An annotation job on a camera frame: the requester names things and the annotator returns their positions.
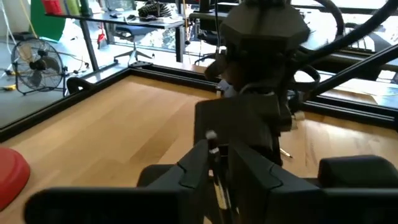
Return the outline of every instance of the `wooden table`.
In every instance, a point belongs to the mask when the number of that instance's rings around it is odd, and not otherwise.
[[[4,146],[25,157],[32,174],[0,213],[0,223],[23,223],[24,202],[40,189],[132,187],[145,166],[178,161],[192,147],[195,103],[214,97],[131,76],[6,141]],[[307,114],[280,143],[294,157],[284,158],[284,167],[301,177],[315,176],[324,157],[376,154],[398,166],[394,131],[317,114]]]

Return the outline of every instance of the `fan guard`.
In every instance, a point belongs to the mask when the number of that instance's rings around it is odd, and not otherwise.
[[[20,81],[33,91],[54,90],[64,77],[59,53],[44,40],[28,39],[19,42],[12,51],[11,62],[17,86]]]

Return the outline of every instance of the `green panel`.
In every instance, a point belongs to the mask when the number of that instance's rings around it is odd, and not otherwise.
[[[30,19],[39,37],[59,41],[65,27],[64,18],[46,16],[41,0],[31,0]]]

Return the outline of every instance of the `white wall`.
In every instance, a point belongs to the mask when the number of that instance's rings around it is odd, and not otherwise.
[[[8,22],[12,32],[22,32],[29,30],[29,22],[26,19],[20,0],[2,0],[8,16]],[[30,17],[30,1],[22,0],[25,5],[28,16]],[[4,16],[0,12],[0,36],[7,34],[7,27],[4,22]]]

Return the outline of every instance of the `red disc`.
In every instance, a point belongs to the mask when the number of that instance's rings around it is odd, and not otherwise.
[[[0,211],[18,196],[29,175],[29,165],[21,154],[0,147]]]

